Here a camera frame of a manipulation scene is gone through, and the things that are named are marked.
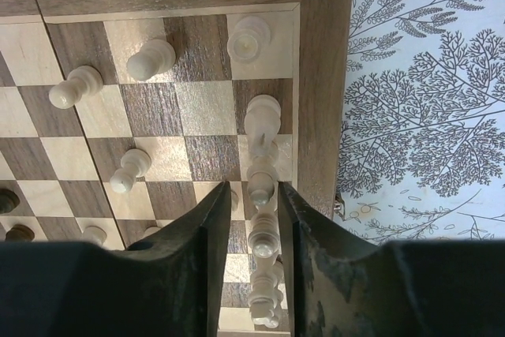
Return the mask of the white chess knight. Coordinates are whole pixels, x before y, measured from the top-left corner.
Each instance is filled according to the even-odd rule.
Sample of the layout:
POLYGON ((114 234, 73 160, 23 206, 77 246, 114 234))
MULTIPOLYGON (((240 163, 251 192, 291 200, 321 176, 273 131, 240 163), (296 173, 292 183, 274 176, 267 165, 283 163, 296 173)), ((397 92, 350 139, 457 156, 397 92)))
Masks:
POLYGON ((269 153, 280 126, 281 107, 276 98, 257 95, 251 99, 244 120, 249 151, 259 156, 269 153))

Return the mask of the floral table mat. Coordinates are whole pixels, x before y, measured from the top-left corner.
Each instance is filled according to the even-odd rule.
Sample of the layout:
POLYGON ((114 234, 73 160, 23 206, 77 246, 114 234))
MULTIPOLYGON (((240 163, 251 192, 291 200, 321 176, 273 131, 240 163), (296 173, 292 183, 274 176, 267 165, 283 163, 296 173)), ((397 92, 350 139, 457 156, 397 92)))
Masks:
POLYGON ((332 219, 376 245, 504 236, 504 0, 353 0, 332 219))

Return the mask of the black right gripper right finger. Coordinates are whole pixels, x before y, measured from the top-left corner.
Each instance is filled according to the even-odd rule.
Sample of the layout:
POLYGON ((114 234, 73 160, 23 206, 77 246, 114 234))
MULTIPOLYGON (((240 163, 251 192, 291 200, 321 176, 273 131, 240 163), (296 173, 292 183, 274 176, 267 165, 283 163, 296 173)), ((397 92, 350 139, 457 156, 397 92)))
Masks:
POLYGON ((373 245, 285 182, 278 217, 292 335, 503 335, 503 241, 373 245))

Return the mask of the white chess king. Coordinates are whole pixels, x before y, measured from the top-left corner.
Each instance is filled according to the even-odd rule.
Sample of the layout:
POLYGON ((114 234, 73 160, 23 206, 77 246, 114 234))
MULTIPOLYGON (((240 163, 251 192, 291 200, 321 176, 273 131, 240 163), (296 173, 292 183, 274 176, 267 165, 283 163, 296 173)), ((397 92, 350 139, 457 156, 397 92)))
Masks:
POLYGON ((283 265, 278 260, 268 269, 258 269, 250 276, 252 291, 248 296, 249 314, 255 325, 277 328, 282 316, 284 296, 279 289, 283 265))

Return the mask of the white chess queen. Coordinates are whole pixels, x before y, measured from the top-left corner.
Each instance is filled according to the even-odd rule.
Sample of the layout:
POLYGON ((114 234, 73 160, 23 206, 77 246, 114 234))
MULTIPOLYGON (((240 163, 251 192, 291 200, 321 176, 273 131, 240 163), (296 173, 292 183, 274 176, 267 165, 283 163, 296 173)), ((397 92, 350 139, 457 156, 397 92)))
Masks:
POLYGON ((274 256, 280 247, 279 227, 275 214, 259 212, 252 218, 251 225, 248 243, 252 254, 264 259, 274 256))

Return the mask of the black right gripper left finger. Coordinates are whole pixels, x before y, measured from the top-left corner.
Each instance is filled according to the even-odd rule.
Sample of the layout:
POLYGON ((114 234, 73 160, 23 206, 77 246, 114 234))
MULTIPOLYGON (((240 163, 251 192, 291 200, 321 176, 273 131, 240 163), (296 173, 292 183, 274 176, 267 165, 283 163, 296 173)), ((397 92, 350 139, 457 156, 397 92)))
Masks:
POLYGON ((4 336, 214 336, 231 189, 123 251, 90 242, 1 245, 4 336))

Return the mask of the white chess rook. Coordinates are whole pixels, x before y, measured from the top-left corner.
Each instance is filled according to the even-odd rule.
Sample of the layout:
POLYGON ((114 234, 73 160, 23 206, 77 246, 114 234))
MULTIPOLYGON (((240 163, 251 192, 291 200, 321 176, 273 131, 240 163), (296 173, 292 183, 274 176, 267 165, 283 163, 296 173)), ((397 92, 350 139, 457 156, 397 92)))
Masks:
POLYGON ((232 62, 256 61, 271 42, 271 28, 265 19, 247 16, 239 20, 229 35, 227 52, 232 62))

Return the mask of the wooden chess board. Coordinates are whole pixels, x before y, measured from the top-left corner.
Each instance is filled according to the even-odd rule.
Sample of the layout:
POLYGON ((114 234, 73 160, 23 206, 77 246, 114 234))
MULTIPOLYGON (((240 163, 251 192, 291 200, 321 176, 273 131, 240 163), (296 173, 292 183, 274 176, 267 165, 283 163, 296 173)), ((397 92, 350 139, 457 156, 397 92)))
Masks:
POLYGON ((24 228, 31 242, 123 251, 229 182, 237 208, 216 335, 258 335, 249 308, 236 306, 252 287, 245 237, 257 213, 245 191, 246 108, 256 95, 279 101, 278 182, 329 212, 350 2, 1 0, 1 186, 20 199, 1 235, 24 228), (271 42, 256 61, 232 62, 229 35, 247 16, 266 20, 271 42), (126 63, 153 39, 171 44, 176 62, 136 81, 126 63), (102 90, 54 107, 50 90, 80 66, 99 71, 102 90), (116 193, 110 178, 133 148, 151 167, 116 193))

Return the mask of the white chess bishop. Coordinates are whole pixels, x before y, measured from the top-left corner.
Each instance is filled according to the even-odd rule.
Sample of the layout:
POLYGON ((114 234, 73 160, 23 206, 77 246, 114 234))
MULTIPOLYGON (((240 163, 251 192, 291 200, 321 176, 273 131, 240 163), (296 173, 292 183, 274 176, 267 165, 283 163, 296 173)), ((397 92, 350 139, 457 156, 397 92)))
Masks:
POLYGON ((279 175, 270 156, 257 156, 247 170, 248 195, 256 206, 266 205, 275 193, 279 175))

